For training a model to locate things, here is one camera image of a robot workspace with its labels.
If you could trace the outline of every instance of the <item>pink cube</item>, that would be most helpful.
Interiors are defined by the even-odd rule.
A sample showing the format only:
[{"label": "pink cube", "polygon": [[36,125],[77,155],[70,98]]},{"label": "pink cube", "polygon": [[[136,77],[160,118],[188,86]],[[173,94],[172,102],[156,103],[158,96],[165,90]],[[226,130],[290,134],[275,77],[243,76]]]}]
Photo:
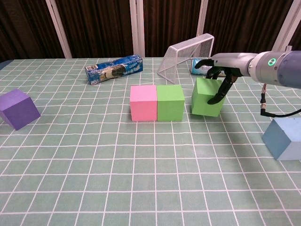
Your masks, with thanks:
[{"label": "pink cube", "polygon": [[130,107],[132,120],[156,121],[157,102],[156,86],[131,86]]}]

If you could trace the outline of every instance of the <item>table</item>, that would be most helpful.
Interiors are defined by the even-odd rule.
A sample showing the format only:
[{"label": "table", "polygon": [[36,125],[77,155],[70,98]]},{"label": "table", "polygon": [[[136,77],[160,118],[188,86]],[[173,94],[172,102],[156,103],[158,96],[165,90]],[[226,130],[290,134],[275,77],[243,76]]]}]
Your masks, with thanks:
[{"label": "table", "polygon": [[[87,84],[111,59],[14,60],[0,92],[28,93],[41,117],[0,125],[0,225],[300,225],[301,162],[275,161],[261,140],[261,85],[239,78],[216,118],[190,113],[197,76],[178,65],[181,122],[131,121],[129,91],[167,84],[161,58],[142,73]],[[301,91],[268,86],[268,110],[301,108]]]}]

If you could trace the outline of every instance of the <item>dark brown curtain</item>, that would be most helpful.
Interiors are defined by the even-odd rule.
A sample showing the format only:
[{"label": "dark brown curtain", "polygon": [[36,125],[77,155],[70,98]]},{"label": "dark brown curtain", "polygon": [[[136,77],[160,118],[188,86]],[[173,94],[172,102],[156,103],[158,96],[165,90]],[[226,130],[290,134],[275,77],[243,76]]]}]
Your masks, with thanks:
[{"label": "dark brown curtain", "polygon": [[293,46],[293,50],[301,50],[301,23],[295,30],[289,45]]},{"label": "dark brown curtain", "polygon": [[201,0],[143,0],[146,57],[163,57],[167,48],[196,36]]},{"label": "dark brown curtain", "polygon": [[212,54],[271,50],[293,0],[210,0],[204,32]]},{"label": "dark brown curtain", "polygon": [[44,0],[0,0],[0,62],[64,57]]},{"label": "dark brown curtain", "polygon": [[128,0],[56,0],[73,57],[133,54]]}]

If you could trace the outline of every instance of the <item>green cube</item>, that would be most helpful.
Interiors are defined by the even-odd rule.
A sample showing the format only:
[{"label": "green cube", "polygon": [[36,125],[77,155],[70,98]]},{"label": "green cube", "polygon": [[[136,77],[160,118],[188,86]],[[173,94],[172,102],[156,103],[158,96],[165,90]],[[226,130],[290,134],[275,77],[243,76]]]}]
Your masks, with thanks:
[{"label": "green cube", "polygon": [[225,98],[214,105],[209,105],[207,102],[215,96],[221,83],[221,80],[197,78],[191,97],[192,114],[213,117],[220,114]]},{"label": "green cube", "polygon": [[184,112],[184,93],[180,85],[157,86],[158,121],[181,121]]}]

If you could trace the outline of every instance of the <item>foam block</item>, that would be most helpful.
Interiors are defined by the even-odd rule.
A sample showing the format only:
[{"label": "foam block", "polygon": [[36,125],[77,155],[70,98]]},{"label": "foam block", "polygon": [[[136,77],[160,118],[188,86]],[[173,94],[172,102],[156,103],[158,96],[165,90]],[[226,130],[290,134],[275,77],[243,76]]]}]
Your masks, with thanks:
[{"label": "foam block", "polygon": [[0,116],[7,124],[19,130],[41,115],[30,96],[15,89],[0,96]]},{"label": "foam block", "polygon": [[275,118],[262,140],[276,160],[301,160],[301,118]]},{"label": "foam block", "polygon": [[156,86],[131,86],[130,108],[133,121],[156,121]]},{"label": "foam block", "polygon": [[217,117],[222,109],[225,98],[214,105],[207,104],[221,86],[221,80],[197,78],[191,97],[192,114]]},{"label": "foam block", "polygon": [[157,86],[158,121],[181,121],[184,112],[184,93],[180,85]]}]

